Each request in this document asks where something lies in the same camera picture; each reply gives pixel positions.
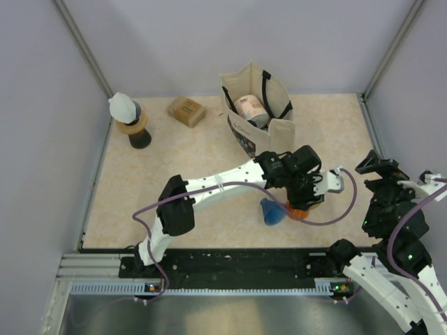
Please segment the orange glass dripper cone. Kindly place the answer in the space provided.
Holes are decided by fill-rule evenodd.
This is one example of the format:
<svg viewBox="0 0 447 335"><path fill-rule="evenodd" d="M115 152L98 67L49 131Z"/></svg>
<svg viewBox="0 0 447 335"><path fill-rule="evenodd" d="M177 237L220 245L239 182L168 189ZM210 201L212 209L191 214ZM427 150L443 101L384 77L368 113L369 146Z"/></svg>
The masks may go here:
<svg viewBox="0 0 447 335"><path fill-rule="evenodd" d="M286 215L294 221L299 221L300 219L306 219L309 215L308 211L291 208L288 206L288 203L286 203L286 209L287 209Z"/></svg>

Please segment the white paper coffee filter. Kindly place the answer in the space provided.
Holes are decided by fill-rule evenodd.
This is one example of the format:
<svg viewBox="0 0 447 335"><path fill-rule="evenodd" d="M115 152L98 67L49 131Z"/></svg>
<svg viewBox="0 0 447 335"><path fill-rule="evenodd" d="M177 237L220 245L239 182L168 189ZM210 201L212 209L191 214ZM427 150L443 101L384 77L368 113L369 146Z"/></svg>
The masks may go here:
<svg viewBox="0 0 447 335"><path fill-rule="evenodd" d="M116 121L130 124L136 120L136 106L126 94L117 92L108 102L110 114Z"/></svg>

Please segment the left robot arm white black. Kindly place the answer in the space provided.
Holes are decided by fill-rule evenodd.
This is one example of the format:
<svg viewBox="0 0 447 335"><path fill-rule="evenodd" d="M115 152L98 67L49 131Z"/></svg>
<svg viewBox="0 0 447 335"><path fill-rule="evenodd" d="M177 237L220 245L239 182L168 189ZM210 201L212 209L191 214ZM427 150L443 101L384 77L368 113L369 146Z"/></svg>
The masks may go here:
<svg viewBox="0 0 447 335"><path fill-rule="evenodd" d="M249 188L283 188L291 209L307 211L322 203L326 193L339 190L339 182L336 175L321 171L321 160L309 145L285 154L264 151L213 176L184 180L175 175L159 197L152 229L135 250L135 270L154 275L171 241L194 229L198 210Z"/></svg>

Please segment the wooden dripper stand brown collar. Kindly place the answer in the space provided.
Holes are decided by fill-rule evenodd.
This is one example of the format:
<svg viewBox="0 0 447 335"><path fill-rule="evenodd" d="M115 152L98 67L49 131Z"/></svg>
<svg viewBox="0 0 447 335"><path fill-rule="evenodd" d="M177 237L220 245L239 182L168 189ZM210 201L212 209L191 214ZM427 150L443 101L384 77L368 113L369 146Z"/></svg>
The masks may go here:
<svg viewBox="0 0 447 335"><path fill-rule="evenodd" d="M120 133L126 134L129 137L130 145L134 149L144 149L148 147L152 141L152 136L146 129L147 122L147 114L142 111L137 121L130 124L116 121L115 125Z"/></svg>

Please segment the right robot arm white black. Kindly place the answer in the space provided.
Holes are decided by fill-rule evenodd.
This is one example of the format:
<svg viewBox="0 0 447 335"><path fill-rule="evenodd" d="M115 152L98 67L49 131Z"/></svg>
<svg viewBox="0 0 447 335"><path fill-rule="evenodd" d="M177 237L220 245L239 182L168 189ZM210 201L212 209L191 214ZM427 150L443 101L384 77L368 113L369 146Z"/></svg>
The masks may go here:
<svg viewBox="0 0 447 335"><path fill-rule="evenodd" d="M373 196L362 229L379 239L374 245L377 258L399 284L389 281L346 239L336 241L326 251L327 270L354 280L405 334L445 334L446 293L420 239L429 230L423 207L446 198L446 178L426 170L419 181L411 181L397 161L383 159L375 150L356 172L380 176L365 181Z"/></svg>

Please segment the blue glass dripper cone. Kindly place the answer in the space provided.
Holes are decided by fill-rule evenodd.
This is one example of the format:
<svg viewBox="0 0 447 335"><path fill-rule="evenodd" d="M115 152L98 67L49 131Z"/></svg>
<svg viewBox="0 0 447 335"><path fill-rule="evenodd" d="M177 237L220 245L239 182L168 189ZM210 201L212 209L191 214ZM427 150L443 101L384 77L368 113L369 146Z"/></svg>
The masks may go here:
<svg viewBox="0 0 447 335"><path fill-rule="evenodd" d="M135 105L135 119L133 120L133 124L137 123L140 119L140 115L141 115L141 106L137 103L137 102L133 102L133 104Z"/></svg>
<svg viewBox="0 0 447 335"><path fill-rule="evenodd" d="M267 226L276 225L285 219L286 212L276 202L263 198L260 201L260 205L263 219Z"/></svg>

